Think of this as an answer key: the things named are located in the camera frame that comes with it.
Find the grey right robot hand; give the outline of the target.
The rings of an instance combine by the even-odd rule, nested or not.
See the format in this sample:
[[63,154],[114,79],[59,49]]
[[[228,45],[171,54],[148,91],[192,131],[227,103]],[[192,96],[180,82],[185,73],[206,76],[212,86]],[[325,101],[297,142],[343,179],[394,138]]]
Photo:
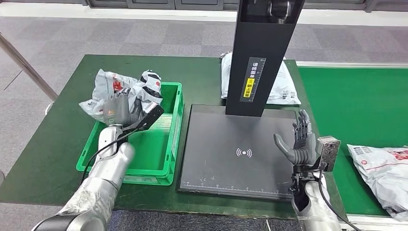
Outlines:
[[289,147],[279,134],[274,134],[274,142],[293,165],[311,166],[317,159],[316,136],[312,131],[310,117],[306,110],[301,109],[298,113],[298,121],[293,123],[293,147]]

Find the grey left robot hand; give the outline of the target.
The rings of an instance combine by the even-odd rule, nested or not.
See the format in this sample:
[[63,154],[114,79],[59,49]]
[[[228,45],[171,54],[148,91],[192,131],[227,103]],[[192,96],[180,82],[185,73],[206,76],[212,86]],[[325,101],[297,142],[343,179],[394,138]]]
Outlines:
[[117,91],[103,105],[103,122],[107,125],[126,125],[130,122],[128,94],[130,88]]

